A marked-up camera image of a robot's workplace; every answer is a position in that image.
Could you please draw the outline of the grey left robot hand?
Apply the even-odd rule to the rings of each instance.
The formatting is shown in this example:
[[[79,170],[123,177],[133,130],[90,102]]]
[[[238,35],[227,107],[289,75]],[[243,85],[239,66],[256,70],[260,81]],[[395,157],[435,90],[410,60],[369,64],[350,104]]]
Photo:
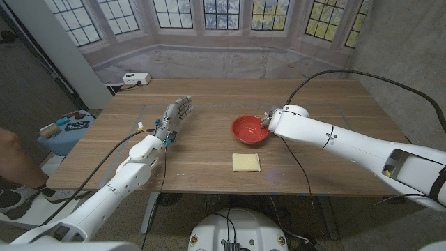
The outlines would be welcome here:
[[[191,103],[192,96],[184,96],[169,104],[153,136],[160,139],[166,146],[174,142],[181,121],[193,110]]]

